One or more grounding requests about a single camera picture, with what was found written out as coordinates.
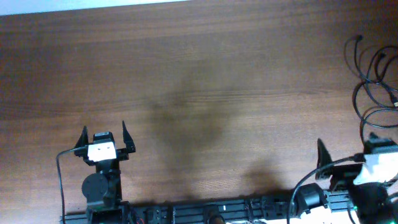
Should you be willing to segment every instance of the white wall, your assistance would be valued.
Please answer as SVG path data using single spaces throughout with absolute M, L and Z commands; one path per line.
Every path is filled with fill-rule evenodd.
M 0 16 L 186 0 L 1 0 Z

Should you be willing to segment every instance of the white label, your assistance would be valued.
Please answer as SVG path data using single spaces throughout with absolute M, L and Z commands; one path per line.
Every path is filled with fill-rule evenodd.
M 113 142 L 88 145 L 87 156 L 93 162 L 116 159 L 116 150 Z

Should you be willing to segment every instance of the connector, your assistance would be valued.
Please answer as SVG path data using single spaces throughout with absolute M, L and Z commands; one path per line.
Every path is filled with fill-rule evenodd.
M 398 98 L 392 93 L 390 93 L 390 100 L 395 107 L 398 107 Z
M 365 162 L 365 157 L 363 153 L 357 153 L 353 156 L 353 161 L 354 162 Z

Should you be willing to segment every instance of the wire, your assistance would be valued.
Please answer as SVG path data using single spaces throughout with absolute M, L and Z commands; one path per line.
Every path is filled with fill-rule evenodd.
M 310 178 L 312 175 L 316 174 L 317 172 L 321 172 L 321 171 L 323 171 L 323 170 L 325 170 L 325 169 L 329 169 L 329 168 L 333 167 L 333 166 L 336 165 L 336 164 L 340 164 L 340 163 L 346 162 L 346 161 L 354 161 L 355 159 L 356 159 L 355 156 L 350 156 L 350 157 L 346 157 L 346 158 L 343 158 L 343 159 L 339 159 L 339 160 L 337 160 L 337 161 L 334 161 L 334 162 L 332 162 L 332 163 L 329 163 L 329 164 L 327 164 L 327 165 L 324 165 L 323 167 L 316 168 L 316 169 L 314 169 L 313 171 L 309 172 L 305 177 L 303 177 L 303 178 L 297 183 L 297 185 L 296 185 L 296 186 L 294 187 L 294 189 L 293 189 L 293 193 L 292 193 L 292 196 L 291 196 L 291 198 L 290 198 L 289 205 L 288 205 L 288 207 L 287 207 L 287 213 L 286 213 L 286 222 L 287 222 L 287 224 L 290 224 L 290 213 L 291 213 L 291 211 L 292 211 L 292 204 L 293 204 L 293 201 L 294 201 L 294 197 L 295 197 L 297 191 L 299 190 L 300 186 L 301 186 L 308 178 Z
M 61 201 L 62 201 L 62 223 L 65 224 L 65 199 L 63 197 L 63 188 L 62 188 L 62 179 L 61 179 L 61 168 L 60 168 L 60 161 L 59 158 L 60 156 L 69 153 L 69 152 L 75 152 L 75 151 L 79 151 L 82 149 L 85 149 L 86 147 L 79 147 L 79 148 L 75 148 L 75 149 L 69 149 L 66 151 L 62 151 L 60 153 L 58 153 L 56 161 L 57 161 L 57 170 L 58 170 L 58 178 L 60 181 L 60 191 L 61 191 Z
M 384 53 L 385 50 L 387 49 L 393 49 L 393 50 L 397 50 L 398 51 L 398 46 L 395 45 L 387 45 L 385 47 L 381 47 L 379 50 L 376 51 L 376 53 L 372 56 L 372 59 L 369 63 L 368 66 L 368 70 L 366 72 L 366 74 L 364 74 L 364 72 L 361 70 L 361 68 L 359 67 L 359 62 L 358 62 L 358 44 L 359 42 L 363 39 L 363 37 L 360 35 L 356 41 L 355 41 L 355 47 L 354 47 L 354 64 L 355 64 L 355 68 L 357 70 L 357 72 L 359 73 L 359 77 L 360 79 L 362 79 L 362 82 L 359 83 L 353 92 L 353 106 L 354 106 L 354 110 L 356 112 L 356 114 L 358 115 L 359 118 L 361 118 L 361 125 L 359 126 L 359 135 L 361 136 L 361 140 L 362 143 L 364 144 L 364 127 L 365 125 L 370 125 L 373 126 L 375 128 L 381 128 L 381 129 L 389 129 L 389 128 L 398 128 L 398 123 L 397 124 L 393 124 L 393 125 L 380 125 L 380 124 L 375 124 L 375 123 L 371 123 L 368 121 L 368 119 L 376 114 L 376 113 L 388 113 L 388 112 L 398 112 L 398 98 L 393 94 L 393 92 L 398 92 L 398 89 L 393 88 L 391 86 L 389 86 L 387 83 L 385 83 L 385 81 L 383 80 L 384 77 L 386 76 L 386 72 L 389 68 L 389 66 L 391 65 L 391 63 L 395 60 L 398 60 L 398 55 L 395 55 L 393 57 L 390 57 L 389 60 L 386 62 L 384 68 L 382 69 L 382 72 L 379 73 L 379 65 L 380 62 L 386 57 L 386 54 Z M 374 73 L 376 76 L 376 79 L 372 80 L 370 79 L 370 73 L 371 73 L 371 69 L 374 69 Z M 379 101 L 377 101 L 375 99 L 375 97 L 373 96 L 369 85 L 377 85 L 382 87 L 387 94 L 390 96 L 390 100 L 392 102 L 392 104 L 394 106 L 388 106 L 385 105 L 383 103 L 380 103 Z M 366 91 L 366 94 L 368 95 L 368 97 L 375 103 L 377 104 L 377 107 L 379 109 L 369 113 L 368 115 L 364 114 L 362 115 L 359 112 L 358 109 L 358 104 L 357 104 L 357 96 L 358 96 L 358 92 L 361 88 L 364 88 Z
M 348 217 L 349 217 L 349 219 L 351 220 L 351 223 L 352 223 L 352 224 L 355 224 L 355 221 L 354 221 L 354 219 L 353 219 L 353 216 L 351 215 L 351 205 L 349 204 L 350 201 L 351 201 L 351 199 L 349 199 L 349 200 L 347 201 L 347 212 L 348 212 Z

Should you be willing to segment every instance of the wooden table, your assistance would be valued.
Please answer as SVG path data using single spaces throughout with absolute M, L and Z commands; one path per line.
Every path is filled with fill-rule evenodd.
M 361 50 L 396 44 L 397 20 L 393 1 L 193 1 L 0 17 L 0 222 L 56 223 L 55 156 L 84 125 L 90 138 L 112 131 L 123 147 L 122 120 L 137 146 L 121 163 L 124 200 L 292 188 L 316 166 L 317 138 L 334 159 L 362 150 L 351 104 L 359 79 L 345 43 L 352 66 L 347 41 L 364 34 Z M 371 105 L 359 99 L 362 111 Z M 94 168 L 73 155 L 61 168 L 67 212 L 84 211 L 81 183 Z

